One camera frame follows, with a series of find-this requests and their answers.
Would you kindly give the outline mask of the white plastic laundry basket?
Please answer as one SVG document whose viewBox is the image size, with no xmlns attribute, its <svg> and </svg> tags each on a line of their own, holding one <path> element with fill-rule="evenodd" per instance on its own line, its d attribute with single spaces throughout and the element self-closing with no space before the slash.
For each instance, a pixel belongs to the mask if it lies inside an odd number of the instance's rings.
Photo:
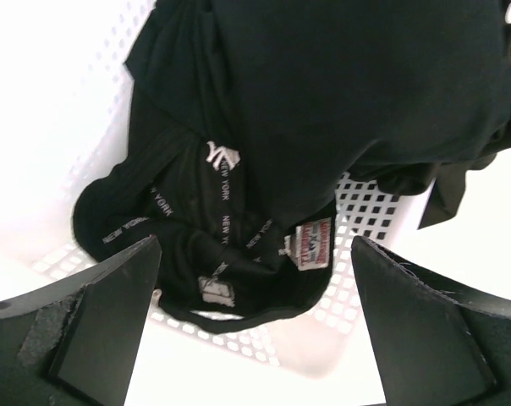
<svg viewBox="0 0 511 406">
<path fill-rule="evenodd" d="M 123 62 L 149 1 L 0 1 L 0 301 L 89 267 L 71 236 L 80 191 L 125 153 Z M 384 399 L 355 292 L 356 233 L 511 299 L 511 150 L 467 178 L 459 214 L 419 229 L 424 195 L 344 178 L 338 267 L 309 313 L 212 336 L 152 310 L 129 405 L 367 405 Z"/>
</svg>

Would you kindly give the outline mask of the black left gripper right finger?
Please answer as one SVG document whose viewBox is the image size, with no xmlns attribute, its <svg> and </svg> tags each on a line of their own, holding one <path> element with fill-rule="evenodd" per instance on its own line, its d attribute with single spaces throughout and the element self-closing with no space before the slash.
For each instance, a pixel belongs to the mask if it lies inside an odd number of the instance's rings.
<svg viewBox="0 0 511 406">
<path fill-rule="evenodd" d="M 351 260 L 388 405 L 511 405 L 511 300 L 366 237 Z"/>
</svg>

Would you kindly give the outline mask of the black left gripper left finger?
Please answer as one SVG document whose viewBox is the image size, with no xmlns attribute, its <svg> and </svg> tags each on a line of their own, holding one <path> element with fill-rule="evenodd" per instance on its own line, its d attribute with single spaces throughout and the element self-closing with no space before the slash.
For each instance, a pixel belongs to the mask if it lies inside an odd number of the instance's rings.
<svg viewBox="0 0 511 406">
<path fill-rule="evenodd" d="M 150 236 L 0 301 L 0 405 L 122 405 L 161 248 Z"/>
</svg>

